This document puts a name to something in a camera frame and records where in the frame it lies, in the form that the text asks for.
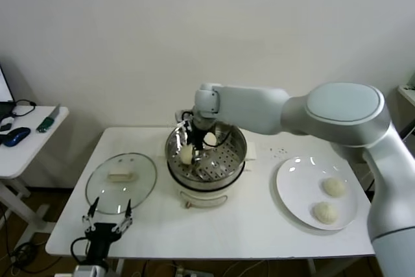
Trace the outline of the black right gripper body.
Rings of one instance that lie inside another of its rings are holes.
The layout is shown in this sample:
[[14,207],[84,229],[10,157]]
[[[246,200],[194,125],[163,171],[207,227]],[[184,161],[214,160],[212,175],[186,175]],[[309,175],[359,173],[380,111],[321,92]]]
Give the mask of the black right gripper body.
[[204,131],[192,125],[192,144],[196,150],[203,150]]

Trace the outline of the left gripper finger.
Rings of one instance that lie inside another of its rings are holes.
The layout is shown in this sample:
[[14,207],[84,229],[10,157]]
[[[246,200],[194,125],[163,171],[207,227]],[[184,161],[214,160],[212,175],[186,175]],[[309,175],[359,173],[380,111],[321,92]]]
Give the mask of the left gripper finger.
[[82,216],[82,224],[84,227],[84,230],[94,230],[95,225],[93,223],[93,217],[97,210],[97,206],[99,203],[99,197],[95,199],[93,204],[89,207],[87,214]]
[[131,200],[128,201],[126,211],[124,213],[124,219],[117,225],[117,232],[125,232],[132,225],[132,207]]

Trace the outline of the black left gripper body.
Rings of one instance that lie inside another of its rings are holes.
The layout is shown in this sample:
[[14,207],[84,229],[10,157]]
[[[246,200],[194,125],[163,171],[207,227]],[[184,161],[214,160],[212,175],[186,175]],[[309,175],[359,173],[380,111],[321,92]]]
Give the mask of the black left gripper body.
[[89,249],[86,255],[88,261],[100,261],[107,258],[111,244],[120,240],[121,233],[113,231],[115,223],[95,223],[95,229],[86,232]]

